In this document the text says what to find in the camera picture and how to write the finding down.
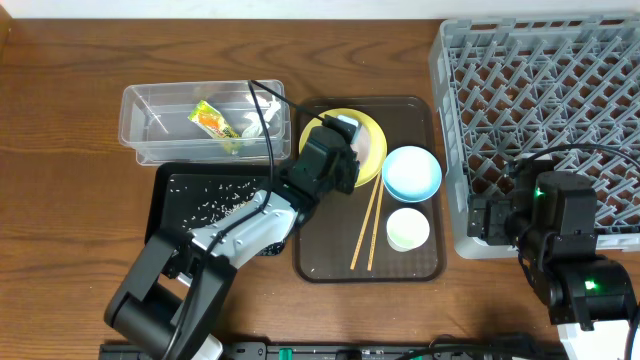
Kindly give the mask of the left wooden chopstick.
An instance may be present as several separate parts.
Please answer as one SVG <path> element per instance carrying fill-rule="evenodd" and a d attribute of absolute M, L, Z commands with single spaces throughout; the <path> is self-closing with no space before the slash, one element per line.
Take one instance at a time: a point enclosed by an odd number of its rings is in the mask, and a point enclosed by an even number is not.
<path fill-rule="evenodd" d="M 352 256 L 352 260 L 351 260 L 351 263 L 350 263 L 349 269 L 352 270 L 352 271 L 355 270 L 355 267 L 356 267 L 356 264 L 357 264 L 357 261 L 358 261 L 359 253 L 360 253 L 360 250 L 361 250 L 361 247 L 362 247 L 362 242 L 363 242 L 364 235 L 365 235 L 365 232 L 366 232 L 366 229 L 367 229 L 367 226 L 368 226 L 369 217 L 370 217 L 370 214 L 371 214 L 371 211 L 372 211 L 372 208 L 373 208 L 373 203 L 374 203 L 374 200 L 376 198 L 376 194 L 377 194 L 377 191 L 378 191 L 378 188 L 379 188 L 380 179 L 381 179 L 381 175 L 380 175 L 380 173 L 378 173 L 376 178 L 375 178 L 374 186 L 373 186 L 373 189 L 372 189 L 370 197 L 369 197 L 369 201 L 368 201 L 368 204 L 367 204 L 367 207 L 366 207 L 365 215 L 364 215 L 364 218 L 363 218 L 363 221 L 362 221 L 362 225 L 361 225 L 361 228 L 360 228 L 360 232 L 359 232 L 359 235 L 358 235 L 358 239 L 357 239 L 356 246 L 355 246 L 355 249 L 354 249 L 354 253 L 353 253 L 353 256 Z"/>

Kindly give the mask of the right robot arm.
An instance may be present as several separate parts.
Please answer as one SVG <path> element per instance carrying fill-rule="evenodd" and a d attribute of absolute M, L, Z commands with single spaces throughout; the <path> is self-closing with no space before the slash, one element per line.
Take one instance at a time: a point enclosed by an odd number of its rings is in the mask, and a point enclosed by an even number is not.
<path fill-rule="evenodd" d="M 630 359 L 639 304 L 628 272 L 596 252 L 597 196 L 576 173 L 529 169 L 503 199 L 474 196 L 467 232 L 515 247 L 571 359 Z"/>

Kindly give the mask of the white cup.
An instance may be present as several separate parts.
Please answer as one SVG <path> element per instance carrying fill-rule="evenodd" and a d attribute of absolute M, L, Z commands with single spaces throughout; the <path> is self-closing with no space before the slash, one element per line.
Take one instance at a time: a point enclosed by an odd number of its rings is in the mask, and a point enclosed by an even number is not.
<path fill-rule="evenodd" d="M 401 208 L 388 217 L 386 234 L 392 249 L 407 252 L 427 242 L 431 226 L 422 212 L 413 208 Z"/>

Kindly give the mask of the light blue bowl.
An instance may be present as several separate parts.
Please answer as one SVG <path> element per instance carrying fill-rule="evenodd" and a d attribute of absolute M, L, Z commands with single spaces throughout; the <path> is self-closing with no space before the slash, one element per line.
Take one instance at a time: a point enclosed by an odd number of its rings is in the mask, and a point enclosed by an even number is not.
<path fill-rule="evenodd" d="M 387 192 L 404 203 L 419 203 L 433 197 L 441 186 L 442 175 L 436 157 L 417 146 L 393 150 L 382 167 L 382 179 Z"/>

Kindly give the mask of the right wooden chopstick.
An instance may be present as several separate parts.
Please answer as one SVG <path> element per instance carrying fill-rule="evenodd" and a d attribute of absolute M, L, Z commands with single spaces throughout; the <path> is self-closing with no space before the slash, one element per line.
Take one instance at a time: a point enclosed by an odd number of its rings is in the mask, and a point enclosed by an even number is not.
<path fill-rule="evenodd" d="M 370 244 L 368 262 L 367 262 L 367 271 L 372 271 L 373 269 L 381 205 L 382 205 L 382 199 L 384 196 L 383 192 L 384 192 L 384 182 L 382 180 L 382 177 L 380 177 L 379 187 L 377 192 L 377 202 L 376 202 L 376 208 L 375 208 L 375 214 L 374 214 L 374 223 L 373 223 L 372 236 L 371 236 L 371 244 Z"/>

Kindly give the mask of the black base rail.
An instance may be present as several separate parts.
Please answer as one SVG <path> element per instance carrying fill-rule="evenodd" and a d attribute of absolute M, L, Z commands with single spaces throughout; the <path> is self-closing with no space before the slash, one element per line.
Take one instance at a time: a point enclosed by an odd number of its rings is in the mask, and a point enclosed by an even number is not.
<path fill-rule="evenodd" d="M 566 359 L 560 345 L 536 342 L 527 334 L 499 336 L 487 344 L 496 355 L 469 352 L 467 343 L 452 336 L 441 336 L 428 344 L 268 344 L 236 342 L 223 347 L 223 360 L 392 360 L 413 353 L 417 359 Z"/>

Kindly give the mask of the clear plastic wrapper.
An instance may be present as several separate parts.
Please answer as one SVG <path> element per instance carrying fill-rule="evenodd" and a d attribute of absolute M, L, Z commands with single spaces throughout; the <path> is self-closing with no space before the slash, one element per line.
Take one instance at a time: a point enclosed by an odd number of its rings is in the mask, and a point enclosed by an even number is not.
<path fill-rule="evenodd" d="M 250 95 L 246 95 L 245 98 L 254 105 L 256 102 L 261 110 L 261 116 L 265 121 L 266 128 L 270 128 L 270 122 L 275 115 L 281 110 L 281 103 L 279 100 L 266 100 L 259 95 L 256 96 L 255 102 Z M 257 111 L 246 113 L 244 118 L 250 122 L 250 124 L 241 132 L 242 138 L 262 138 L 263 127 L 260 120 L 261 117 Z"/>

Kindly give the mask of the spilled rice pile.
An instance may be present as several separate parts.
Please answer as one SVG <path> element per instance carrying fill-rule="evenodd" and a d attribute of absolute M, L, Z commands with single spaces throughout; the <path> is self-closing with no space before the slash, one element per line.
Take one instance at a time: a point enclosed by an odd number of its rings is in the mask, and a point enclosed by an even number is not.
<path fill-rule="evenodd" d="M 250 201 L 263 177 L 174 175 L 168 183 L 161 226 L 188 232 L 215 223 Z"/>

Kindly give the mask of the brown serving tray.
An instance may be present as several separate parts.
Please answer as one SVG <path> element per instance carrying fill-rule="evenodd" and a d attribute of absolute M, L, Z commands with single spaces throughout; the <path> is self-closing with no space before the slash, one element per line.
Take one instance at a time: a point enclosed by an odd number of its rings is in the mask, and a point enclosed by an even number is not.
<path fill-rule="evenodd" d="M 334 108 L 361 110 L 381 126 L 389 151 L 409 145 L 435 152 L 431 110 L 418 97 L 311 98 L 303 105 L 316 113 Z M 297 231 L 293 260 L 301 278 L 311 283 L 429 282 L 443 271 L 446 251 L 439 196 L 411 205 L 430 223 L 427 242 L 417 249 L 398 252 L 387 241 L 386 222 L 394 211 L 407 205 L 387 191 L 383 192 L 373 269 L 367 271 L 367 262 L 377 201 L 355 270 L 349 269 L 374 182 L 355 188 L 350 195 L 332 192 L 325 196 L 312 218 Z"/>

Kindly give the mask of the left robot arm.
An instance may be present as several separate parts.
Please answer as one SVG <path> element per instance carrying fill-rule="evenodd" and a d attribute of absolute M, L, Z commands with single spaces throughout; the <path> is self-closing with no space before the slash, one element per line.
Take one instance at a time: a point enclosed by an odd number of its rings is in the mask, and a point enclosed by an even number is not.
<path fill-rule="evenodd" d="M 106 307 L 104 321 L 153 359 L 216 360 L 211 331 L 238 270 L 313 216 L 332 191 L 350 194 L 359 173 L 358 121 L 325 115 L 297 160 L 225 218 L 188 234 L 159 229 Z"/>

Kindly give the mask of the green orange snack wrapper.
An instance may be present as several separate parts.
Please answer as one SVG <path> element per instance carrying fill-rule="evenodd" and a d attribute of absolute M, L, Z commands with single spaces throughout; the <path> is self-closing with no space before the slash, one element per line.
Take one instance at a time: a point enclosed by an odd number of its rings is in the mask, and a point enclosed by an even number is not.
<path fill-rule="evenodd" d="M 205 131 L 213 139 L 231 139 L 223 148 L 232 155 L 237 155 L 240 145 L 235 142 L 240 135 L 227 122 L 226 118 L 207 101 L 201 100 L 192 110 L 188 119 Z"/>

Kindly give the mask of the grey dishwasher rack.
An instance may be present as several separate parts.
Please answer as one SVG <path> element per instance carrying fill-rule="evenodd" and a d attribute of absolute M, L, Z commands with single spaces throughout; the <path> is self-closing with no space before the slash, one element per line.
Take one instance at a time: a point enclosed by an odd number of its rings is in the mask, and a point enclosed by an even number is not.
<path fill-rule="evenodd" d="M 456 252 L 508 258 L 467 235 L 471 195 L 504 197 L 512 160 L 548 150 L 588 176 L 602 250 L 639 248 L 639 18 L 448 20 L 429 57 Z"/>

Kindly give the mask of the clear plastic bin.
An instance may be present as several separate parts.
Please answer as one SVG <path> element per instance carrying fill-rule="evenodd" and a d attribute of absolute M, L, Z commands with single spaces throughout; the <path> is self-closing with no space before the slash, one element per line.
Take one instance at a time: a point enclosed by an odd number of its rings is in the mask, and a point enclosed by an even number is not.
<path fill-rule="evenodd" d="M 138 84 L 123 92 L 119 119 L 119 141 L 136 151 L 141 165 L 156 166 L 167 162 L 192 163 L 266 163 L 269 160 L 266 142 L 272 145 L 277 161 L 291 155 L 291 120 L 284 95 L 284 85 L 278 80 L 261 80 L 250 86 L 246 80 L 204 81 L 159 84 Z M 279 100 L 281 110 L 266 128 L 261 110 L 250 95 L 266 100 Z M 205 100 L 226 118 L 240 135 L 237 155 L 224 148 L 231 139 L 213 139 L 188 119 L 196 105 Z M 246 113 L 257 111 L 261 116 L 262 138 L 242 138 L 241 132 L 250 124 Z"/>

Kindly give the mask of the wooden chopstick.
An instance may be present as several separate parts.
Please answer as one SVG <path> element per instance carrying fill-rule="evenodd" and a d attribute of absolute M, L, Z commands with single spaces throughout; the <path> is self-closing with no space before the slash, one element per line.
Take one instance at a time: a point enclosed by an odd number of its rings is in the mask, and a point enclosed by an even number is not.
<path fill-rule="evenodd" d="M 352 256 L 352 260 L 351 260 L 351 263 L 350 263 L 349 269 L 352 270 L 352 271 L 355 270 L 355 267 L 356 267 L 356 264 L 357 264 L 357 261 L 358 261 L 359 253 L 360 253 L 360 250 L 361 250 L 361 247 L 362 247 L 362 242 L 363 242 L 364 235 L 365 235 L 365 232 L 366 232 L 366 229 L 367 229 L 367 226 L 368 226 L 369 217 L 370 217 L 370 214 L 371 214 L 371 211 L 372 211 L 372 208 L 373 208 L 373 203 L 374 203 L 374 200 L 376 198 L 376 194 L 377 194 L 377 191 L 378 191 L 378 188 L 379 188 L 380 179 L 381 179 L 381 175 L 380 175 L 380 173 L 378 173 L 376 178 L 375 178 L 374 186 L 373 186 L 373 189 L 372 189 L 370 197 L 369 197 L 369 201 L 368 201 L 368 204 L 367 204 L 367 207 L 366 207 L 365 215 L 364 215 L 364 218 L 363 218 L 363 221 L 362 221 L 362 225 L 361 225 L 361 228 L 360 228 L 360 232 L 359 232 L 359 235 L 358 235 L 358 239 L 357 239 L 356 246 L 355 246 L 355 249 L 354 249 L 354 253 L 353 253 L 353 256 Z"/>
<path fill-rule="evenodd" d="M 371 244 L 370 244 L 368 262 L 367 262 L 367 271 L 372 271 L 373 269 L 381 205 L 382 205 L 382 199 L 384 196 L 383 192 L 384 192 L 384 182 L 382 180 L 382 177 L 380 177 L 379 187 L 377 192 L 377 202 L 376 202 L 376 208 L 375 208 L 375 214 L 374 214 L 374 223 L 373 223 L 372 236 L 371 236 Z"/>

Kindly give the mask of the white pink bowl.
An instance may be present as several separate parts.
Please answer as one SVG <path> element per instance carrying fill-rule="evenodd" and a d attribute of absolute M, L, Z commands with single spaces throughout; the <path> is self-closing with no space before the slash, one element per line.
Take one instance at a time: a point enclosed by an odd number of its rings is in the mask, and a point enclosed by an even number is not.
<path fill-rule="evenodd" d="M 337 118 L 356 127 L 355 135 L 351 142 L 351 148 L 356 153 L 357 161 L 363 166 L 368 160 L 371 146 L 369 130 L 359 121 L 346 115 L 338 115 Z"/>

